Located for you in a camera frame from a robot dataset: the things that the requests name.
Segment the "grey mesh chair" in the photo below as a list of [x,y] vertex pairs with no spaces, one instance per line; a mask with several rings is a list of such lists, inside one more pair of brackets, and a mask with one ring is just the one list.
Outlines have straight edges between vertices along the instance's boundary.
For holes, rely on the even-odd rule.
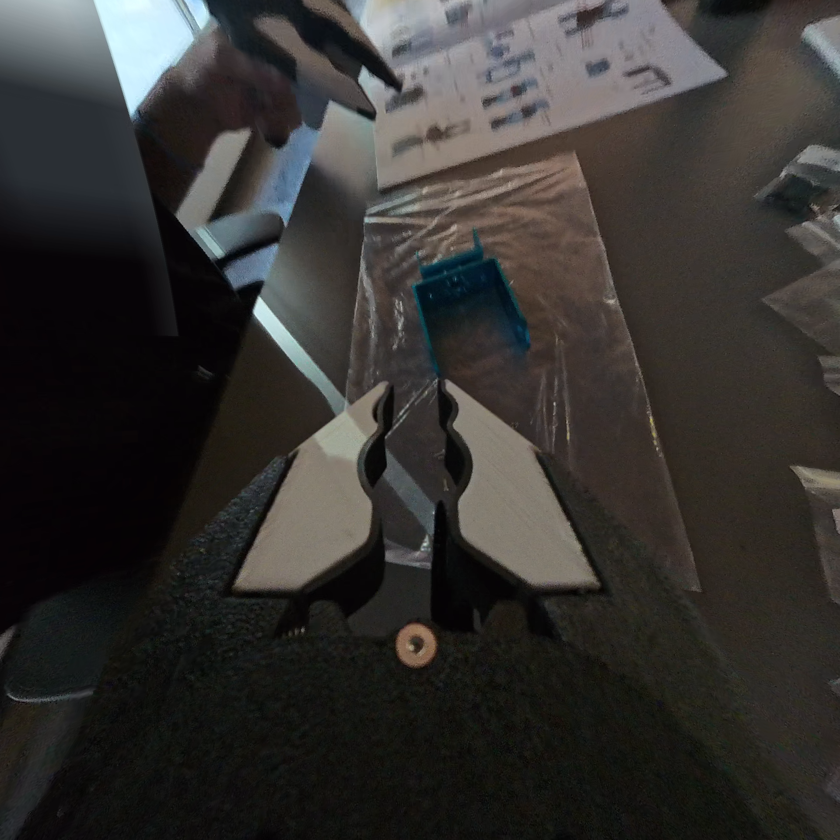
[[3,693],[29,705],[81,700],[148,585],[146,574],[101,577],[34,606],[3,666]]

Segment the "teal metal U bracket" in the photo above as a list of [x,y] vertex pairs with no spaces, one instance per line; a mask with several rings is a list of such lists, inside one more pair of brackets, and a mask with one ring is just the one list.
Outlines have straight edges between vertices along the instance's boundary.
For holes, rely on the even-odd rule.
[[422,279],[413,285],[413,295],[436,377],[441,376],[442,368],[434,349],[430,317],[486,293],[498,300],[518,345],[524,350],[530,350],[528,321],[498,259],[474,259],[460,264],[455,264],[452,259],[444,259],[433,265],[420,266],[419,269]]

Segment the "dark grey desk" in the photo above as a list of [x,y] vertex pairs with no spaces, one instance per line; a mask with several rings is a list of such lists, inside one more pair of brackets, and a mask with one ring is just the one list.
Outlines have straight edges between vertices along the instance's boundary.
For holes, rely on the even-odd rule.
[[[729,78],[442,177],[575,151],[589,187],[702,593],[747,711],[798,802],[838,838],[838,605],[791,465],[838,470],[838,397],[814,343],[764,303],[810,273],[791,221],[753,195],[811,143],[838,148],[838,90],[800,42],[835,2],[672,14]],[[282,326],[341,391],[372,128],[331,108],[269,275]],[[254,322],[172,543],[179,553],[272,457],[328,419],[325,391]]]

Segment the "assembly instruction manual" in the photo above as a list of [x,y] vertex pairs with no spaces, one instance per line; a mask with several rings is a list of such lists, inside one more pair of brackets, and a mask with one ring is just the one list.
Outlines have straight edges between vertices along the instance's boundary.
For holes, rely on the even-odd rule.
[[658,1],[368,2],[380,191],[720,81]]

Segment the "person's left forearm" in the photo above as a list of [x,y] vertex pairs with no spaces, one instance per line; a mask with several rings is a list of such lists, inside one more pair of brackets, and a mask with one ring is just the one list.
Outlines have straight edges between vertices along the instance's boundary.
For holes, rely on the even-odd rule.
[[163,71],[133,115],[143,168],[156,200],[175,213],[223,131],[211,87],[218,31],[208,28]]

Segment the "large clear plastic bag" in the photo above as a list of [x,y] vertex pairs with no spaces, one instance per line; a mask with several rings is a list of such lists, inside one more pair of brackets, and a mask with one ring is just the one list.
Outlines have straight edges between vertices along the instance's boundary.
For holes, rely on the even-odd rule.
[[644,378],[574,153],[382,196],[364,215],[346,396],[394,386],[385,533],[415,549],[445,493],[436,374],[413,285],[424,261],[467,249],[476,228],[528,321],[518,345],[492,296],[430,318],[442,374],[554,457],[668,573],[700,591]]

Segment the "small teal metal bracket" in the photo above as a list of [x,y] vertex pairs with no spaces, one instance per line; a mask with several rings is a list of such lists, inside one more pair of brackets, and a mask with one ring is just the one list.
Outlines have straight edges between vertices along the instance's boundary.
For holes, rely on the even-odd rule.
[[475,227],[471,229],[471,236],[472,244],[469,248],[453,251],[435,260],[424,261],[421,252],[417,251],[415,258],[422,280],[437,279],[481,263],[485,259],[485,253]]

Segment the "person's left hand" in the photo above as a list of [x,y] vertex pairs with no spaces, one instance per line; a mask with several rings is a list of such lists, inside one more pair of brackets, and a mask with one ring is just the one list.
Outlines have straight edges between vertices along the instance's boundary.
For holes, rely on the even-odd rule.
[[279,149],[302,125],[289,80],[233,47],[220,30],[195,43],[183,69],[216,134],[251,130]]

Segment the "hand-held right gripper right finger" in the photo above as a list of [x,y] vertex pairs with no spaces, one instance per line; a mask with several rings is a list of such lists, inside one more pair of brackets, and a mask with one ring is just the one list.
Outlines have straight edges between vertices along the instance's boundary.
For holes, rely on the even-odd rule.
[[534,444],[450,380],[437,406],[450,492],[434,516],[432,618],[473,632],[516,602],[546,632],[545,598],[601,592],[590,544]]

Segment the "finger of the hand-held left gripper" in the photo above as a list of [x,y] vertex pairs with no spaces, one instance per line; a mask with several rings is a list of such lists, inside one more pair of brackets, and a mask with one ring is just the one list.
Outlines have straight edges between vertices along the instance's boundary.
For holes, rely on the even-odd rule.
[[357,62],[387,87],[395,91],[403,90],[403,80],[390,68],[343,2],[322,2],[320,16],[329,21],[324,25],[327,45]]
[[362,62],[359,52],[370,44],[360,28],[345,25],[342,12],[259,12],[255,34],[261,60],[287,77],[299,92],[318,96],[375,119],[374,104],[358,82],[358,71],[340,67],[340,60]]

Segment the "pile of small hardware bags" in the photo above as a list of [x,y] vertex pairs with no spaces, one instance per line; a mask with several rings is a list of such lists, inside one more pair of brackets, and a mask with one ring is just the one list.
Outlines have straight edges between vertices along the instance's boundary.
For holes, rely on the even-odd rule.
[[[763,302],[827,354],[818,362],[826,388],[839,395],[839,152],[807,146],[756,200],[778,207],[800,223],[786,234],[822,265],[772,292]],[[839,475],[836,470],[793,465],[809,499],[823,578],[830,599],[839,601]]]

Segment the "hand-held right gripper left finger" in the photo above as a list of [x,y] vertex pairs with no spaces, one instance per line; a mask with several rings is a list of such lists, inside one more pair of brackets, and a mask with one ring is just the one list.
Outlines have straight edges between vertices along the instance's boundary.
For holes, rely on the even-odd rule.
[[394,391],[375,385],[291,454],[233,579],[233,595],[326,601],[350,616],[380,588],[382,518],[371,498],[386,467]]

